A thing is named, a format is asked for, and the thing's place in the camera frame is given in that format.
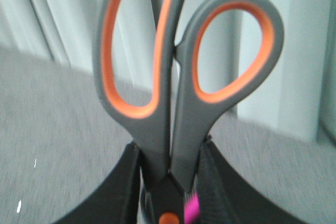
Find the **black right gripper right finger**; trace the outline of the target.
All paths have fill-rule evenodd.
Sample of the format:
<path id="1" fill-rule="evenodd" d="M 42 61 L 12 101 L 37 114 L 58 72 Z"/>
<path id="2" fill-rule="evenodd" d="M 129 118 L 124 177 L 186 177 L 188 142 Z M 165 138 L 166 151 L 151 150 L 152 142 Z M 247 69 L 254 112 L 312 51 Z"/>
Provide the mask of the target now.
<path id="1" fill-rule="evenodd" d="M 199 152 L 196 186 L 199 223 L 302 223 L 247 183 L 210 136 Z"/>

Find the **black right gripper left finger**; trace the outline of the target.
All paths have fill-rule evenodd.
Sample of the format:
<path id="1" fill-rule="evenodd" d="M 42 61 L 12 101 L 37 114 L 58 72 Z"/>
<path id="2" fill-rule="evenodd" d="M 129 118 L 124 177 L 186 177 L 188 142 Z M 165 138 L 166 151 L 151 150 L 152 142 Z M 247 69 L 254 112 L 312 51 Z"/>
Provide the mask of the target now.
<path id="1" fill-rule="evenodd" d="M 56 223 L 137 223 L 140 149 L 128 144 L 103 183 Z"/>

